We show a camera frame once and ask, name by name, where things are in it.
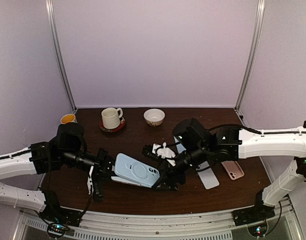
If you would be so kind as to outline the cream ribbed mug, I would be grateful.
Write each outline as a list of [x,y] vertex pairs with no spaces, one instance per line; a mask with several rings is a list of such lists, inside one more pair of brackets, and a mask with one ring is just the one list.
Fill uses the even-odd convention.
[[120,118],[123,117],[122,108],[109,107],[101,112],[102,123],[106,129],[112,130],[121,124]]

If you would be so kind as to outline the front aluminium rail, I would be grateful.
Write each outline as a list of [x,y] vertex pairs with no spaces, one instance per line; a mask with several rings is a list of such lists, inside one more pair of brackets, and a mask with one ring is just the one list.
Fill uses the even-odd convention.
[[298,218],[288,198],[265,221],[237,226],[233,211],[176,215],[127,215],[87,212],[78,227],[72,226],[64,240],[253,240],[251,231],[268,227],[266,240],[304,239]]

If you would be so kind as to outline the pink phone case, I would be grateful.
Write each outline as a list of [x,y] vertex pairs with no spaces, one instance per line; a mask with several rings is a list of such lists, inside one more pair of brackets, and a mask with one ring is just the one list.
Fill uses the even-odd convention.
[[221,163],[229,178],[233,181],[242,178],[245,173],[237,161],[224,161]]

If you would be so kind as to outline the white mug orange inside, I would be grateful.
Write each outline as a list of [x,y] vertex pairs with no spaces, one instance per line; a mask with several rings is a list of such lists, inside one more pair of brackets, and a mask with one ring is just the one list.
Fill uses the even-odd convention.
[[74,114],[66,114],[60,119],[61,124],[68,124],[68,123],[77,123],[76,116]]

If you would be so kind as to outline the silver phone from case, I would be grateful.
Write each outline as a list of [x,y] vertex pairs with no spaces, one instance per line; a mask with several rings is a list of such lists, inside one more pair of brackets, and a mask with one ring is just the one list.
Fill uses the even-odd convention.
[[131,185],[131,186],[138,186],[138,187],[142,187],[143,185],[141,185],[140,183],[136,183],[136,182],[133,182],[131,180],[127,180],[127,179],[124,179],[122,177],[119,177],[119,176],[112,176],[111,177],[111,180],[113,182],[117,182],[117,183],[121,183],[121,184],[127,184],[127,185]]

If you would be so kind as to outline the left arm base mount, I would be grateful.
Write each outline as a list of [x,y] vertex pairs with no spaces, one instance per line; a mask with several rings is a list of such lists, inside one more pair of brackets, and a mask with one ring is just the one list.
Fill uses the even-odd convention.
[[46,233],[53,239],[63,237],[70,227],[78,227],[80,225],[83,212],[61,207],[60,203],[47,202],[45,208],[37,215],[44,223],[46,223]]

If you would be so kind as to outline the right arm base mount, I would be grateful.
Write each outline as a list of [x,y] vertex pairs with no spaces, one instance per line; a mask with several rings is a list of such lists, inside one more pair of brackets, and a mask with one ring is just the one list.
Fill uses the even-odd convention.
[[267,219],[275,216],[275,207],[262,202],[232,212],[235,226],[247,225],[248,232],[256,238],[264,237],[268,232]]

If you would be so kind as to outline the left aluminium frame post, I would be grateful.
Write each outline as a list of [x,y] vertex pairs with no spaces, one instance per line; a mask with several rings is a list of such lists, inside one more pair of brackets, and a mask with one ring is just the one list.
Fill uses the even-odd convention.
[[61,51],[61,46],[60,46],[60,41],[59,41],[59,36],[58,36],[58,31],[57,31],[57,25],[56,25],[56,18],[55,18],[55,13],[54,13],[54,5],[52,0],[45,0],[45,7],[46,7],[46,14],[48,17],[49,21],[49,26],[50,26],[50,31],[51,31],[51,36],[52,36],[52,41],[53,41],[53,46],[55,50],[55,56],[56,56],[56,62],[58,65],[59,73],[60,73],[60,78],[63,83],[64,91],[65,94],[68,98],[70,108],[73,113],[77,111],[77,107],[73,98],[72,90],[69,84],[65,64],[64,64],[64,59]]

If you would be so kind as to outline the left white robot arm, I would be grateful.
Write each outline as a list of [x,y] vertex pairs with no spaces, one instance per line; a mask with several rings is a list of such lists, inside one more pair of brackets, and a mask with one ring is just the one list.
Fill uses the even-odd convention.
[[[103,148],[97,154],[88,152],[84,128],[73,122],[60,124],[56,136],[50,141],[0,155],[0,181],[22,175],[52,173],[66,165],[87,173],[89,194],[95,202],[101,202],[104,197],[101,181],[113,175],[114,164],[115,160]],[[27,190],[0,182],[0,204],[38,213],[45,211],[54,222],[65,218],[65,211],[59,207],[56,195],[48,190]]]

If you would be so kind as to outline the aluminium frame post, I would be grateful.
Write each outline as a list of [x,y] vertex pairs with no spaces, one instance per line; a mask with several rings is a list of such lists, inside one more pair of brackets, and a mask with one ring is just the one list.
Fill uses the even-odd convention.
[[68,98],[70,108],[73,113],[77,111],[77,107],[73,98],[72,90],[69,84],[65,64],[64,64],[64,59],[61,51],[61,46],[60,46],[60,41],[59,41],[59,36],[58,36],[58,31],[57,31],[57,25],[56,25],[56,18],[55,18],[55,13],[54,13],[54,5],[52,0],[45,0],[45,7],[46,7],[46,14],[48,17],[49,21],[49,26],[50,26],[50,31],[51,31],[51,36],[52,36],[52,41],[53,41],[53,46],[55,50],[55,56],[56,56],[56,62],[58,65],[59,73],[60,73],[60,78],[63,83],[64,91],[65,94]]
[[256,9],[256,15],[255,15],[255,21],[254,21],[254,26],[253,26],[253,34],[252,34],[249,54],[248,54],[248,58],[246,62],[245,71],[243,74],[241,88],[240,88],[238,98],[237,98],[235,108],[234,108],[236,112],[241,111],[243,100],[244,100],[244,97],[247,91],[247,87],[248,87],[248,84],[251,78],[257,49],[258,49],[259,42],[261,39],[261,33],[262,33],[262,28],[263,28],[264,16],[265,16],[265,5],[266,5],[265,0],[257,1],[257,9]]

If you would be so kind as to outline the white ceramic bowl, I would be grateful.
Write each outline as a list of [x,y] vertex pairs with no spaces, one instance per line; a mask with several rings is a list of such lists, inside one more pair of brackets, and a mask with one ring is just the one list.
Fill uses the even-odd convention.
[[163,123],[165,116],[165,112],[157,108],[148,109],[143,114],[146,123],[151,127],[160,126]]

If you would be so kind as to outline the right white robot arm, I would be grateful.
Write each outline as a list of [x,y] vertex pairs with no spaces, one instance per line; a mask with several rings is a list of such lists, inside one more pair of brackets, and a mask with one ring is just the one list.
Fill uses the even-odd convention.
[[172,131],[185,150],[175,156],[175,166],[159,169],[153,189],[177,190],[186,182],[185,172],[204,162],[210,166],[252,157],[291,156],[287,169],[256,194],[249,210],[252,220],[261,220],[269,209],[295,187],[306,181],[306,121],[303,126],[282,130],[255,130],[239,124],[223,124],[210,129],[195,118],[178,123]]

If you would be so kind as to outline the white phone from blue case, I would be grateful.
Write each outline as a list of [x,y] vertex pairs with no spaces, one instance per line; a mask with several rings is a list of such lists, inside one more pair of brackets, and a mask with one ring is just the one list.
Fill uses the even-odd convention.
[[206,190],[210,190],[213,189],[215,187],[218,187],[220,185],[218,179],[216,178],[216,175],[214,174],[213,170],[211,168],[208,168],[209,164],[207,161],[205,161],[204,163],[200,164],[198,166],[197,170],[197,174],[202,182],[202,185],[204,186],[204,188]]

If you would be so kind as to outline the right aluminium frame post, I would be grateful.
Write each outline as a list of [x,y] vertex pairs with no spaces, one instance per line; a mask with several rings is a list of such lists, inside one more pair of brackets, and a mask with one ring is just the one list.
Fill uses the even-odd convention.
[[243,74],[241,88],[240,88],[238,98],[237,98],[235,108],[234,108],[236,112],[241,111],[243,100],[244,100],[244,97],[247,91],[247,87],[248,87],[248,84],[251,78],[257,49],[258,49],[259,42],[261,39],[261,33],[262,33],[262,28],[263,28],[264,16],[265,16],[265,5],[266,5],[265,0],[257,1],[257,9],[256,9],[256,15],[255,15],[255,21],[254,21],[254,26],[253,26],[253,34],[252,34],[249,54],[248,54],[248,58],[246,62],[245,71]]

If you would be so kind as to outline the red patterned coaster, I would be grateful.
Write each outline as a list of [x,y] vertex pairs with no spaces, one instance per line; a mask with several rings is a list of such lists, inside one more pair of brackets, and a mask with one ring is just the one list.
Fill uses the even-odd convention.
[[100,128],[100,130],[103,131],[103,132],[105,132],[105,133],[116,133],[116,132],[122,130],[125,126],[126,126],[126,120],[125,120],[124,117],[122,117],[122,118],[120,119],[120,124],[119,124],[119,126],[116,127],[116,128],[113,128],[113,129],[105,128],[102,120],[99,122],[99,128]]

